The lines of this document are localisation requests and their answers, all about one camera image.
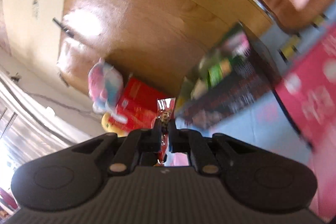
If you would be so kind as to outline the red small snack packet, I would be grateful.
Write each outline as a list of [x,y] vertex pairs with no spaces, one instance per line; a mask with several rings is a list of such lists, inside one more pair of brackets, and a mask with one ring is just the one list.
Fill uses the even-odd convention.
[[161,121],[161,150],[158,153],[156,166],[164,166],[168,147],[168,124],[174,117],[175,98],[157,100],[157,118]]

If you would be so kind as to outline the wooden board headboard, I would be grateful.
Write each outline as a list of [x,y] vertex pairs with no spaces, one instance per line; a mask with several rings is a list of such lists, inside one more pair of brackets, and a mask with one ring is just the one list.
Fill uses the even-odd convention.
[[87,75],[103,58],[171,96],[185,74],[235,23],[256,35],[272,19],[253,0],[64,0],[58,67],[87,93]]

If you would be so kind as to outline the red gift box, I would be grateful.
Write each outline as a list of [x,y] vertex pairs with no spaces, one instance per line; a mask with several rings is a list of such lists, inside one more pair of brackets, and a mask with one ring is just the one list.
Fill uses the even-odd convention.
[[167,94],[131,77],[117,102],[117,114],[110,115],[124,124],[129,133],[139,128],[151,128],[157,116],[157,100],[168,97]]

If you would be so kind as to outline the black sheep print box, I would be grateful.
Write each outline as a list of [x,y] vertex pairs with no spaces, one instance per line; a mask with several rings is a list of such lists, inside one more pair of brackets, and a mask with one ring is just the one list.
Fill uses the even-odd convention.
[[211,128],[254,104],[280,78],[267,47],[237,22],[184,76],[174,115]]

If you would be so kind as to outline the peppa pig bed sheet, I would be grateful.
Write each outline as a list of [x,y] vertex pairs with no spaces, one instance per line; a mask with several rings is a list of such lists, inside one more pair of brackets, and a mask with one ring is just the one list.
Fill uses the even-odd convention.
[[197,174],[214,187],[208,201],[215,203],[221,223],[321,223],[309,209],[318,189],[313,171],[243,140],[253,130],[266,128],[274,136],[289,126],[305,141],[276,91],[280,81],[254,104],[211,128],[185,124],[207,139],[220,165],[219,174]]

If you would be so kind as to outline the yellow duck plush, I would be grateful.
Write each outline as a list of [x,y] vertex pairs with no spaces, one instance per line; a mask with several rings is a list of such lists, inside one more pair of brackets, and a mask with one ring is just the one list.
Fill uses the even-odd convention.
[[105,113],[101,119],[101,125],[105,132],[113,132],[118,135],[118,137],[127,136],[129,131],[127,127],[116,121],[109,113]]

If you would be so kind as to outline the pink blue plush toy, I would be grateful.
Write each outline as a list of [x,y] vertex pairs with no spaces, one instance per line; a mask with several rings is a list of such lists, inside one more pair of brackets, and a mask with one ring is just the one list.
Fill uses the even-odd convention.
[[99,61],[88,73],[88,94],[95,113],[112,113],[123,91],[121,73],[112,65]]

